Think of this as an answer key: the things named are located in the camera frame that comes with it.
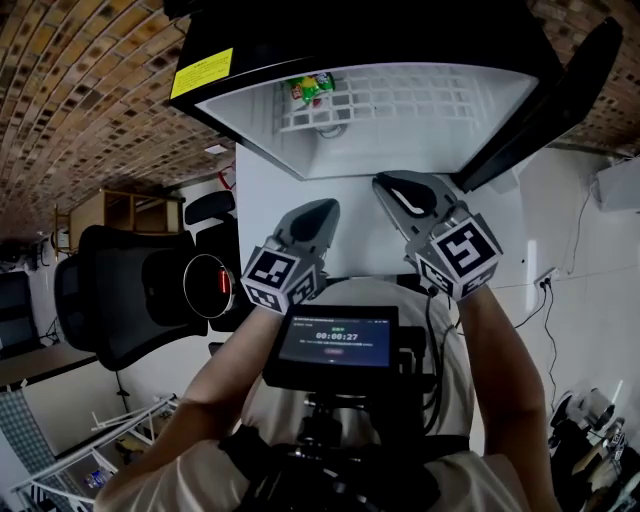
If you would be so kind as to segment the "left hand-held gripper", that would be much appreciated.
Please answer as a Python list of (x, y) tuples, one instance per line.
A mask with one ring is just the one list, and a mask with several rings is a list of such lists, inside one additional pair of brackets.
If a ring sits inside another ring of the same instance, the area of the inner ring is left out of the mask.
[(308, 202), (286, 213), (273, 235), (255, 247), (242, 277), (250, 302), (285, 315), (317, 296), (326, 285), (324, 258), (341, 208), (338, 200)]

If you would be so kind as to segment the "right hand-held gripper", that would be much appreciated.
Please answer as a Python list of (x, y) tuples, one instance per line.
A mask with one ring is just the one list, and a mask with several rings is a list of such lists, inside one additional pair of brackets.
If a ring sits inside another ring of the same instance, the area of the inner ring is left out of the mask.
[[(456, 202), (455, 193), (437, 176), (380, 172), (372, 179), (372, 190), (392, 225), (409, 241), (406, 253), (418, 274), (451, 299), (465, 299), (494, 276), (502, 256), (497, 239), (482, 215)], [(421, 221), (444, 212), (419, 233)]]

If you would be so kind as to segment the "clear water bottle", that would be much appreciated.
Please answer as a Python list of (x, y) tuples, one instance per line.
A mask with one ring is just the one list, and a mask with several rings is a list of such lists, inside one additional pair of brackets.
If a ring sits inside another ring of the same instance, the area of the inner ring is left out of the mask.
[(351, 120), (352, 110), (348, 95), (319, 97), (311, 103), (311, 127), (325, 139), (341, 136)]

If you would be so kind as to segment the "green snack bag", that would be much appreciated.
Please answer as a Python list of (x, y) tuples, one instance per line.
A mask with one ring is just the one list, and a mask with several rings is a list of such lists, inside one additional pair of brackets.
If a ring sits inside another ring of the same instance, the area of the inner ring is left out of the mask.
[(309, 105), (317, 96), (335, 90), (334, 77), (330, 72), (291, 78), (287, 80), (287, 84), (290, 100), (295, 108)]

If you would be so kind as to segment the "person's left forearm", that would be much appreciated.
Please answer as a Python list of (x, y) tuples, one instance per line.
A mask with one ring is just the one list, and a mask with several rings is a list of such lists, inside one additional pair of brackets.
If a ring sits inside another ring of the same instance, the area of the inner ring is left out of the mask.
[(239, 419), (261, 375), (284, 317), (257, 307), (196, 374), (181, 400), (200, 439), (219, 440)]

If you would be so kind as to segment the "person's right forearm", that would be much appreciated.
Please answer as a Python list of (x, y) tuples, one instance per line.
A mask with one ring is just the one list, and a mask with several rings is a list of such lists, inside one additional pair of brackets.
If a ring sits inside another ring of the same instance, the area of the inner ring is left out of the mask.
[(488, 452), (546, 463), (546, 407), (539, 372), (487, 286), (459, 303)]

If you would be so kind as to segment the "white table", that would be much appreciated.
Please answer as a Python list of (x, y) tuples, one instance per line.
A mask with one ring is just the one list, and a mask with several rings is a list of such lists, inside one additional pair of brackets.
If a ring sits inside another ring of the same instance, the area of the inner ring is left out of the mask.
[[(341, 214), (325, 270), (332, 277), (403, 274), (406, 241), (383, 211), (369, 176), (299, 181), (254, 152), (236, 147), (236, 206), (241, 266), (264, 244), (287, 212), (316, 199), (339, 201)], [(486, 185), (462, 197), (483, 215), (503, 250), (494, 288), (527, 281), (527, 236), (520, 194), (501, 195)]]

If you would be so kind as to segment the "chest-mounted monitor screen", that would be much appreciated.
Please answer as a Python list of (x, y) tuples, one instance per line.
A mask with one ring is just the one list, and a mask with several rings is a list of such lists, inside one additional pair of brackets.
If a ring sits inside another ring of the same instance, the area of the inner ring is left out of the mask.
[(289, 309), (263, 369), (271, 387), (367, 394), (398, 374), (395, 306), (298, 305)]

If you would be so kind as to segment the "black fridge door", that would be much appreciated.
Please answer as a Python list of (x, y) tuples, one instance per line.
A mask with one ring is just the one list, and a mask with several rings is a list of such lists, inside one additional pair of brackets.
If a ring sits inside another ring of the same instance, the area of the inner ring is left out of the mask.
[(537, 103), (523, 107), (495, 137), (452, 176), (463, 192), (473, 191), (510, 170), (582, 122), (596, 102), (623, 40), (622, 26), (606, 18), (569, 61), (566, 72)]

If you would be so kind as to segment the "black mini fridge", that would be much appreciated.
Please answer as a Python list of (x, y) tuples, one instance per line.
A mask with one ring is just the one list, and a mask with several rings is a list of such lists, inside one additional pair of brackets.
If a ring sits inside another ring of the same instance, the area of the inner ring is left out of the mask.
[[(300, 180), (389, 170), (455, 175), (563, 67), (526, 0), (266, 0), (193, 13), (176, 72), (233, 49), (228, 77), (170, 104)], [(274, 87), (347, 68), (444, 65), (479, 80), (488, 120), (350, 123), (339, 137), (275, 132)]]

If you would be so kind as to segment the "yellow fridge sticker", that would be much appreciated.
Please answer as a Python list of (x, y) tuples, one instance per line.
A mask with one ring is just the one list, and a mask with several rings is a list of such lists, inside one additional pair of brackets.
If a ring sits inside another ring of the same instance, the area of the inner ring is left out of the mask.
[(233, 49), (229, 48), (178, 70), (174, 77), (170, 98), (174, 99), (228, 77), (232, 55)]

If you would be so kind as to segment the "wooden shelf unit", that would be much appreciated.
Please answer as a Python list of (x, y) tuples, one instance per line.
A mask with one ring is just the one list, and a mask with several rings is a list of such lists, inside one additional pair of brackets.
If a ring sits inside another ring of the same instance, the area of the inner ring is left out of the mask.
[(94, 225), (142, 235), (180, 233), (182, 204), (181, 198), (101, 188), (68, 212), (54, 207), (52, 248), (56, 255), (76, 252), (82, 233)]

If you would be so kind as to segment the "white box appliance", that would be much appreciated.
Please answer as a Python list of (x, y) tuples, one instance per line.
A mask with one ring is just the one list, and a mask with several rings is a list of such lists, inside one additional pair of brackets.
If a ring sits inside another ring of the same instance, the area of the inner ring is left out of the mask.
[(599, 171), (596, 183), (603, 212), (640, 211), (640, 156)]

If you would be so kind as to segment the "black mesh office chair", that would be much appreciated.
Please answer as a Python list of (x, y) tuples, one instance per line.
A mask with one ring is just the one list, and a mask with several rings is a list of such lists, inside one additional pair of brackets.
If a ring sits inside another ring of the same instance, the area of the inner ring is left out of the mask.
[[(182, 204), (183, 230), (142, 235), (88, 227), (79, 248), (56, 268), (56, 313), (67, 341), (120, 371), (173, 341), (232, 332), (250, 311), (239, 285), (240, 257), (233, 194), (218, 191)], [(232, 308), (205, 319), (190, 308), (183, 275), (198, 254), (218, 257), (235, 280)]]

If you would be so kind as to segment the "white bucket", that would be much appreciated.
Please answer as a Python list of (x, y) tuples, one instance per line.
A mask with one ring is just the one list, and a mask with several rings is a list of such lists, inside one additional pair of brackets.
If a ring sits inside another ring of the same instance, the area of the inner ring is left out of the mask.
[(572, 394), (567, 405), (567, 417), (578, 425), (600, 431), (611, 420), (615, 405), (598, 388)]

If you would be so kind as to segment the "black bag pile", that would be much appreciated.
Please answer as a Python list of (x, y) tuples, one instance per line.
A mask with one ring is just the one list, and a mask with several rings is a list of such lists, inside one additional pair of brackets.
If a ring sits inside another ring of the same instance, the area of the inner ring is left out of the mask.
[(552, 482), (564, 512), (579, 512), (599, 489), (608, 489), (620, 476), (616, 453), (622, 427), (614, 422), (591, 441), (589, 427), (566, 420), (554, 429), (551, 446)]

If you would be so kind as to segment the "person's white shirt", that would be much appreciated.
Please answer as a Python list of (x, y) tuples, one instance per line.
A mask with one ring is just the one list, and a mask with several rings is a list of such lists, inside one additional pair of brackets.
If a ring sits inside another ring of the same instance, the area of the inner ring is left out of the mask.
[[(396, 306), (402, 325), (425, 326), (426, 298), (385, 281), (342, 281), (325, 289), (319, 305)], [(472, 422), (471, 371), (461, 341), (453, 340), (445, 359), (442, 434), (469, 433)], [(254, 427), (269, 445), (294, 441), (308, 407), (300, 391), (272, 388), (256, 380), (243, 405), (240, 420)], [(530, 512), (516, 471), (503, 455), (479, 456), (462, 451), (426, 465), (440, 496), (429, 512)], [(248, 480), (205, 436), (149, 470), (133, 462), (119, 471), (97, 498), (97, 512), (232, 512), (249, 487)]]

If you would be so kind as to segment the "grey desk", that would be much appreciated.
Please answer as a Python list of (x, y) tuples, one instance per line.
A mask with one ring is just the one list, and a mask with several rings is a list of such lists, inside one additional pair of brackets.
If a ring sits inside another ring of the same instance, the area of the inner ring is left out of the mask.
[(66, 343), (1, 360), (0, 393), (16, 391), (96, 361), (94, 353)]

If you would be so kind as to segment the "white metal rack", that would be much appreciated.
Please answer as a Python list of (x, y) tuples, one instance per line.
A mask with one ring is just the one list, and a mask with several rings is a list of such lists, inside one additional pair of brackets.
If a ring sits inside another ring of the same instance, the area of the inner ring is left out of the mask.
[(106, 468), (113, 476), (142, 456), (157, 440), (177, 409), (174, 395), (130, 413), (95, 421), (89, 440), (63, 453), (48, 467), (9, 488), (24, 512), (93, 512), (101, 489), (91, 489), (85, 476)]

